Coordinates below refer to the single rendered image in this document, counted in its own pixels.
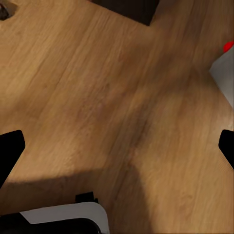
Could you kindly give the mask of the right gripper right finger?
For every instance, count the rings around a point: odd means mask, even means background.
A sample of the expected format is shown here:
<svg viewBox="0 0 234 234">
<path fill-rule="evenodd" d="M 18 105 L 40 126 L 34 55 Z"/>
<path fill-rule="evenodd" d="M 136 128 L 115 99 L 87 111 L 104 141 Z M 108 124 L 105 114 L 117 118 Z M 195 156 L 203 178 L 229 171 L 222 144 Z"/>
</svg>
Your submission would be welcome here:
<svg viewBox="0 0 234 234">
<path fill-rule="evenodd" d="M 218 146 L 234 169 L 234 132 L 222 130 Z"/>
</svg>

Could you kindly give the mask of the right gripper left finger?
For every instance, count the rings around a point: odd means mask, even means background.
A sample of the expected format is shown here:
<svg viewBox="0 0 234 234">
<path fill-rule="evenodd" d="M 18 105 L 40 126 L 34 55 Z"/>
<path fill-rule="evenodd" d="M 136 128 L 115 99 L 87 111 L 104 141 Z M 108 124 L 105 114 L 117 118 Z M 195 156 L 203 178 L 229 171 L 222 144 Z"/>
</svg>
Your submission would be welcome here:
<svg viewBox="0 0 234 234">
<path fill-rule="evenodd" d="M 0 188 L 25 149 L 21 130 L 0 135 Z"/>
</svg>

